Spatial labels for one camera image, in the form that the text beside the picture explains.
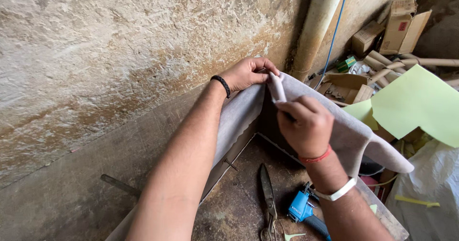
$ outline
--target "green box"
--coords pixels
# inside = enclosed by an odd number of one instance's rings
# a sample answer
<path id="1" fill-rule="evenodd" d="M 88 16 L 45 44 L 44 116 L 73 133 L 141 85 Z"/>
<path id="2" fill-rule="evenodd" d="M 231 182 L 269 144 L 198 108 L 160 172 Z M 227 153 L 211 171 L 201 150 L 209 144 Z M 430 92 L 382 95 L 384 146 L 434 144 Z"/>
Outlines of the green box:
<path id="1" fill-rule="evenodd" d="M 351 56 L 347 58 L 346 60 L 338 63 L 338 65 L 336 66 L 336 69 L 338 70 L 338 72 L 347 73 L 349 71 L 349 68 L 353 66 L 354 63 L 356 62 L 357 61 L 355 60 L 355 58 Z"/>

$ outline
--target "tailor scissors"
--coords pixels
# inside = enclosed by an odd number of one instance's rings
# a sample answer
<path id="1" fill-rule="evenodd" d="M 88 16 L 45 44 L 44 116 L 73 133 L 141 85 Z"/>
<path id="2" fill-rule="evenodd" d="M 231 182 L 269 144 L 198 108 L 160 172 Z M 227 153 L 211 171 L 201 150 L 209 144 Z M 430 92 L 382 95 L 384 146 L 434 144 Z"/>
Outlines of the tailor scissors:
<path id="1" fill-rule="evenodd" d="M 261 230 L 260 239 L 264 241 L 264 237 L 266 236 L 265 233 L 267 232 L 270 241 L 273 240 L 272 234 L 274 234 L 274 240 L 277 240 L 276 229 L 274 226 L 275 221 L 277 221 L 276 204 L 274 202 L 273 187 L 271 185 L 271 180 L 269 179 L 268 169 L 264 163 L 261 164 L 260 180 L 261 187 L 263 189 L 264 200 L 266 201 L 267 205 L 267 212 L 269 213 L 269 225 L 267 228 Z"/>

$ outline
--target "white bracelet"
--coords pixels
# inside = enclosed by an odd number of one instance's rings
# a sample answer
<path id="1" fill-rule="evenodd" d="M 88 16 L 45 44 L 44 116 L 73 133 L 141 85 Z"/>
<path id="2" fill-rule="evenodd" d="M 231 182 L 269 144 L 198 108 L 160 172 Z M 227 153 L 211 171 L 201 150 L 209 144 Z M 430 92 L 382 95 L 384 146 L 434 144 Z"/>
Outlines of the white bracelet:
<path id="1" fill-rule="evenodd" d="M 357 179 L 356 178 L 351 178 L 340 190 L 336 191 L 336 193 L 332 195 L 324 195 L 318 191 L 315 191 L 315 194 L 319 196 L 320 198 L 324 198 L 329 201 L 336 201 L 343 195 L 345 195 L 351 188 L 357 184 Z"/>

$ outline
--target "paper scrap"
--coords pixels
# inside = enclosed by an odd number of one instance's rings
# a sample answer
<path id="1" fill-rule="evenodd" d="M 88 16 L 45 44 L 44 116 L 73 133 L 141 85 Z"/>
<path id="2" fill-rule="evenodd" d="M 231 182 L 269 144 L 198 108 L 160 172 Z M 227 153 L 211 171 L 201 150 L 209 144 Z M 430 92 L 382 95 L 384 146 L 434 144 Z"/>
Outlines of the paper scrap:
<path id="1" fill-rule="evenodd" d="M 342 108 L 344 111 L 351 114 L 353 117 L 368 125 L 372 130 L 378 130 L 378 124 L 373 118 L 373 110 L 371 108 L 371 99 L 348 105 Z"/>
<path id="2" fill-rule="evenodd" d="M 421 66 L 413 66 L 370 100 L 374 119 L 395 138 L 420 126 L 433 138 L 459 147 L 459 93 Z"/>
<path id="3" fill-rule="evenodd" d="M 304 235 L 306 235 L 306 233 L 304 233 L 304 234 L 293 234 L 293 235 L 287 235 L 287 234 L 284 233 L 285 241 L 290 241 L 290 239 L 292 237 L 295 237 L 295 236 L 304 236 Z"/>
<path id="4" fill-rule="evenodd" d="M 378 209 L 378 205 L 377 204 L 372 204 L 372 205 L 370 205 L 370 209 L 376 215 L 376 210 Z"/>
<path id="5" fill-rule="evenodd" d="M 395 195 L 395 200 L 409 202 L 409 203 L 417 203 L 417 204 L 421 204 L 421 205 L 426 205 L 427 208 L 440 207 L 439 203 L 419 201 L 419 200 L 408 198 L 408 197 L 404 197 L 404 196 L 401 196 L 401 195 Z"/>

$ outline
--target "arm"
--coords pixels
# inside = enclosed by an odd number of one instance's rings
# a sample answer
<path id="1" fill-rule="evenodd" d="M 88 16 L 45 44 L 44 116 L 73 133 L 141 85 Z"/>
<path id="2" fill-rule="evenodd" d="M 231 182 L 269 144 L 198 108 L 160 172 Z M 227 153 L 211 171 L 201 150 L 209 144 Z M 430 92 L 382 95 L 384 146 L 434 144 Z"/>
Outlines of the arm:
<path id="1" fill-rule="evenodd" d="M 317 158 L 324 154 L 333 128 L 333 115 L 316 99 L 306 96 L 276 105 L 280 131 L 298 156 Z M 319 162 L 306 164 L 306 170 L 316 190 L 326 195 L 335 193 L 349 180 L 334 151 Z M 355 186 L 338 200 L 320 199 L 320 204 L 333 241 L 393 240 Z"/>
<path id="2" fill-rule="evenodd" d="M 220 76 L 231 91 L 268 80 L 255 73 L 279 71 L 265 58 L 243 59 Z M 170 139 L 142 191 L 127 240 L 189 240 L 198 204 L 212 167 L 226 90 L 211 80 Z"/>

